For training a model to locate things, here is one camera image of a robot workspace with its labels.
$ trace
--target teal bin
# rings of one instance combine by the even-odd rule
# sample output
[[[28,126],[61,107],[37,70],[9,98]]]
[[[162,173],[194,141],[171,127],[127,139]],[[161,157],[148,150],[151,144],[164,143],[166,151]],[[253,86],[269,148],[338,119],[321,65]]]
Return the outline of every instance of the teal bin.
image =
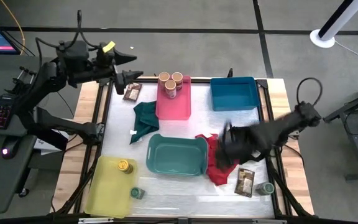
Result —
[[[198,176],[208,165],[208,143],[203,138],[166,138],[155,134],[149,141],[146,166],[156,174]]]
[[[259,106],[258,89],[252,77],[211,79],[214,111],[252,110]]]

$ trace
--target stacked cups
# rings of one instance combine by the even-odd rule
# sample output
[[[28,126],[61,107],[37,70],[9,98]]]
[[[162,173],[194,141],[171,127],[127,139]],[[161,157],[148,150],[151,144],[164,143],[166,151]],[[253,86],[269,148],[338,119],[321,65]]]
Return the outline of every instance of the stacked cups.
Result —
[[[173,99],[177,95],[177,90],[181,90],[183,86],[183,75],[180,72],[175,72],[172,75],[162,72],[158,76],[158,84],[164,86],[168,97]]]

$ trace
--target brown packet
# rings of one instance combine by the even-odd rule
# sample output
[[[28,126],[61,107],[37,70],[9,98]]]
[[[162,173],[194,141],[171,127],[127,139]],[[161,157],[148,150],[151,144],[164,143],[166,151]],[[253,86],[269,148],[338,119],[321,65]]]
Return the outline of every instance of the brown packet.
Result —
[[[234,193],[246,197],[252,197],[252,186],[254,185],[255,172],[244,168],[239,168],[237,184]]]
[[[124,100],[136,101],[139,97],[140,89],[142,84],[140,83],[131,83],[127,87],[127,91],[124,94]]]

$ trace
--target white pole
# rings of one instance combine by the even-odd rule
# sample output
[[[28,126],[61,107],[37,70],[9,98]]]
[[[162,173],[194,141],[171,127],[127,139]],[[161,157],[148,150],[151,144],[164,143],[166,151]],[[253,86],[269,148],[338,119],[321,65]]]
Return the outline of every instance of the white pole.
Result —
[[[311,41],[322,48],[330,48],[335,44],[334,36],[358,11],[358,0],[345,0],[320,29],[310,34]]]

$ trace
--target bubble wrap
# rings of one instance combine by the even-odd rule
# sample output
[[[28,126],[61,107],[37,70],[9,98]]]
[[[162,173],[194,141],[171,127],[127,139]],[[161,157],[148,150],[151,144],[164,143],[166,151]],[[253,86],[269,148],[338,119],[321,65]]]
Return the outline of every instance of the bubble wrap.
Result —
[[[257,109],[249,111],[215,112],[211,106],[209,84],[191,85],[191,116],[187,121],[160,121],[160,130],[142,137],[142,141],[129,145],[130,130],[134,129],[134,106],[140,102],[155,101],[157,85],[144,83],[137,102],[124,101],[113,90],[108,122],[104,134],[103,156],[135,159],[138,165],[137,186],[146,191],[142,200],[134,200],[133,217],[181,216],[198,218],[250,218],[274,217],[271,196],[244,197],[234,193],[237,166],[228,177],[227,184],[215,186],[208,176],[182,177],[154,174],[146,167],[146,154],[150,138],[157,133],[174,138],[194,138],[197,134],[216,133],[230,119],[235,126],[259,122]],[[266,163],[247,162],[241,167],[255,171],[254,185],[268,181]]]

